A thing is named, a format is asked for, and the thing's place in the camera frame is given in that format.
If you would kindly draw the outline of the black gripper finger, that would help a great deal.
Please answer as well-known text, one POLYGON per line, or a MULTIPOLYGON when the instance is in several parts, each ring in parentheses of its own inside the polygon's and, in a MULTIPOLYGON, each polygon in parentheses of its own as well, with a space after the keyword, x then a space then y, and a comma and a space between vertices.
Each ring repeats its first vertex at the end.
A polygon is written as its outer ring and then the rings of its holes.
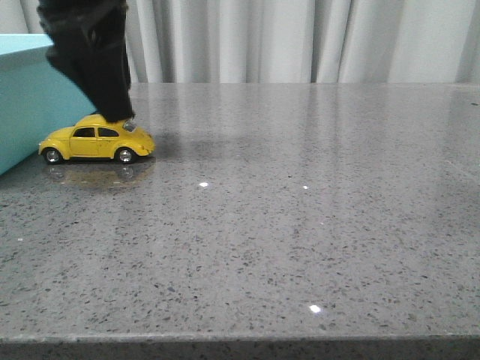
POLYGON ((126 1, 40 1, 52 41, 48 62, 72 81, 107 122, 134 117, 125 40, 126 1))

